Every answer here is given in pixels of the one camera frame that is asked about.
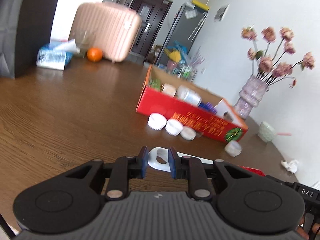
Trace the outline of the small beige round lid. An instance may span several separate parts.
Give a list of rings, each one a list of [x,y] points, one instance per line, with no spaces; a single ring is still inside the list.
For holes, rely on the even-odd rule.
[[[180,136],[183,139],[188,140],[188,141],[194,140],[196,135],[197,135],[196,132],[188,126],[184,126],[182,131],[180,132]]]

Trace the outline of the dark brown door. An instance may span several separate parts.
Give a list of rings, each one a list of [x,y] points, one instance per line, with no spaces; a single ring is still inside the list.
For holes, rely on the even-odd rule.
[[[133,0],[130,8],[142,19],[131,52],[146,58],[172,5],[169,0]]]

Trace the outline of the purple textured vase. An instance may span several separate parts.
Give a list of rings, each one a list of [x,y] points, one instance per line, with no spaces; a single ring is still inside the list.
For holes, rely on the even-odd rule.
[[[239,92],[239,99],[234,105],[235,111],[242,119],[247,119],[252,109],[258,107],[268,86],[259,78],[251,75]]]

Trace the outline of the blue gear-shaped lid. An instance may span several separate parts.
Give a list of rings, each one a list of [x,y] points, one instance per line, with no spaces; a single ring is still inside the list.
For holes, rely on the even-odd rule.
[[[205,109],[207,111],[211,111],[211,109],[213,108],[213,106],[210,102],[207,102],[207,103],[202,102],[199,104],[199,107],[201,107],[202,109]]]

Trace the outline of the small beige orange bottle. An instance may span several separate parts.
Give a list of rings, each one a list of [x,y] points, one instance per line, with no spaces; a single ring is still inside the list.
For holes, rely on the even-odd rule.
[[[161,92],[173,98],[176,94],[176,88],[168,83],[165,83],[162,85]]]

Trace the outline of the clear white-label bottle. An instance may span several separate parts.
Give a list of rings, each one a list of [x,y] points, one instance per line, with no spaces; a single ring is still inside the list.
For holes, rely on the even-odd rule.
[[[202,102],[202,99],[198,93],[183,85],[178,87],[176,95],[179,100],[189,103],[195,107],[198,107]]]

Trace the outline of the white red brush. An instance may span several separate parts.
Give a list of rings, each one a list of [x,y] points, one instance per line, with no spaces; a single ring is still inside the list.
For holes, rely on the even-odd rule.
[[[167,148],[162,148],[162,147],[153,148],[149,152],[148,165],[155,170],[170,172],[168,152],[169,150]],[[186,156],[186,157],[194,157],[194,158],[200,159],[200,161],[203,164],[213,164],[214,162],[213,160],[200,158],[194,155],[189,155],[181,152],[177,152],[177,155],[179,157]]]

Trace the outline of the white ridged jar lid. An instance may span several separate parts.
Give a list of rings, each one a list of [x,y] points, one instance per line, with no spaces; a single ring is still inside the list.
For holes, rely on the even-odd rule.
[[[167,119],[159,113],[151,113],[148,119],[148,126],[156,131],[160,131],[167,124]]]

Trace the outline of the pale green bowl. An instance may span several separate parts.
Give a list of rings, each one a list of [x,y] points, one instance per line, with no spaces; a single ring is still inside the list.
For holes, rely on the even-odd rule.
[[[258,129],[258,137],[263,142],[271,142],[276,136],[276,130],[267,122],[261,122]]]

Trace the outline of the crumpled white tissue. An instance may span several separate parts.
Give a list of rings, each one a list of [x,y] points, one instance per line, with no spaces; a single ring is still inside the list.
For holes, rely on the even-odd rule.
[[[281,165],[287,170],[287,172],[295,174],[298,171],[299,161],[296,159],[291,161],[281,161]]]

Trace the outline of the pink spoon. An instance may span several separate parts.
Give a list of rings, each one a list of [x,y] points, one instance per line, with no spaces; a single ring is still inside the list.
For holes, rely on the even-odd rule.
[[[277,132],[275,133],[275,136],[292,136],[292,134],[286,132]]]

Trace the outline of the green spray bottle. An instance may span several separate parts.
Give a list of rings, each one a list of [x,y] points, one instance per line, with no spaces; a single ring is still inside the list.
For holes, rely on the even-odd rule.
[[[151,79],[149,82],[149,87],[160,92],[162,88],[161,81],[159,79]]]

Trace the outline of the blue tissue pack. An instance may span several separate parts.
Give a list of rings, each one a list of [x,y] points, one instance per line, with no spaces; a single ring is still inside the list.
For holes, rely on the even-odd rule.
[[[42,46],[37,54],[36,65],[41,68],[65,70],[73,55],[78,55],[80,49],[75,39],[69,41],[51,41]]]

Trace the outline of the orange fruit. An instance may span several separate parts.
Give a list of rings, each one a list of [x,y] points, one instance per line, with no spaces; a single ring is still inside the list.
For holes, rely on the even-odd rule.
[[[99,62],[103,58],[103,51],[99,48],[92,47],[87,51],[87,58],[91,62]]]

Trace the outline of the grey refrigerator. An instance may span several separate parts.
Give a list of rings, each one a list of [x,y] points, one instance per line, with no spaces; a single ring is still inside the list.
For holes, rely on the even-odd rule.
[[[182,48],[184,54],[188,55],[207,15],[208,11],[196,5],[184,3],[171,25],[155,64],[167,64],[169,58],[164,52],[165,49],[172,51],[174,48]]]

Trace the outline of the small white cup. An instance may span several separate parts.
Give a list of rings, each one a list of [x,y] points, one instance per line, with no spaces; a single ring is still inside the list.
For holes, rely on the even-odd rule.
[[[232,140],[225,146],[225,152],[231,157],[237,157],[242,152],[242,146],[237,141]]]

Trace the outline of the dried pink flowers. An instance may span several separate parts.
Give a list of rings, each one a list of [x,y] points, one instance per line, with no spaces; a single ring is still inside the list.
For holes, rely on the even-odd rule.
[[[258,81],[261,81],[266,90],[282,80],[292,80],[290,88],[295,87],[297,81],[292,76],[293,69],[299,66],[301,70],[313,70],[316,66],[316,60],[311,52],[306,53],[301,60],[294,64],[281,62],[284,55],[293,55],[296,53],[293,45],[294,32],[289,27],[281,27],[279,31],[280,42],[274,54],[269,53],[270,45],[276,42],[277,35],[273,27],[267,27],[261,31],[263,40],[267,43],[263,50],[258,48],[258,33],[254,26],[243,27],[241,38],[253,42],[253,47],[247,52],[248,59],[252,62],[252,75]]]

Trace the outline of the black paper bag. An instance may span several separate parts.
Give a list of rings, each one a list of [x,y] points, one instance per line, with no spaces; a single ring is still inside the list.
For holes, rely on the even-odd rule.
[[[1,0],[1,77],[17,78],[48,44],[57,0]]]

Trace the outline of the yellow box on refrigerator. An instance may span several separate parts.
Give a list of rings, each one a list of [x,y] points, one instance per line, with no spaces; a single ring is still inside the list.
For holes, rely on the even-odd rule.
[[[209,11],[210,7],[198,0],[192,0],[191,3],[199,8],[201,8],[204,11]]]

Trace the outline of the purple gear-shaped lid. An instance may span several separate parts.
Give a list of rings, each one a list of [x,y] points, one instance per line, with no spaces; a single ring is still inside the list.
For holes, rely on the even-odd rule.
[[[208,110],[213,114],[217,113],[217,110],[213,106],[208,106]]]

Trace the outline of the clear drinking glass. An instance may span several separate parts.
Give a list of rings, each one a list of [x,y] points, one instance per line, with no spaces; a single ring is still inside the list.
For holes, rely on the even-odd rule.
[[[77,30],[74,34],[74,39],[79,50],[78,56],[85,57],[87,51],[94,43],[95,33],[89,30]]]

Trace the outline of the pink hard suitcase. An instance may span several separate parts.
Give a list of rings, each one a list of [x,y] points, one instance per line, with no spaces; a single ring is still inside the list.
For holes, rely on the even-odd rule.
[[[76,33],[89,31],[93,39],[90,47],[103,51],[103,57],[112,62],[122,62],[129,55],[142,24],[140,15],[124,5],[82,3],[74,16],[69,39]]]

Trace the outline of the red cardboard box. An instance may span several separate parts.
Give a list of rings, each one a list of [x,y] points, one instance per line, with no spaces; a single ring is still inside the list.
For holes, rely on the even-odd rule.
[[[184,86],[195,91],[204,103],[209,102],[213,105],[216,114],[193,106],[178,99],[177,96],[170,97],[153,89],[151,87],[153,80],[159,80],[161,84],[167,83],[176,89]],[[184,126],[202,132],[205,137],[221,142],[239,141],[248,131],[248,126],[224,98],[172,76],[153,65],[147,70],[136,112],[143,115],[159,113],[167,119],[178,120]]]

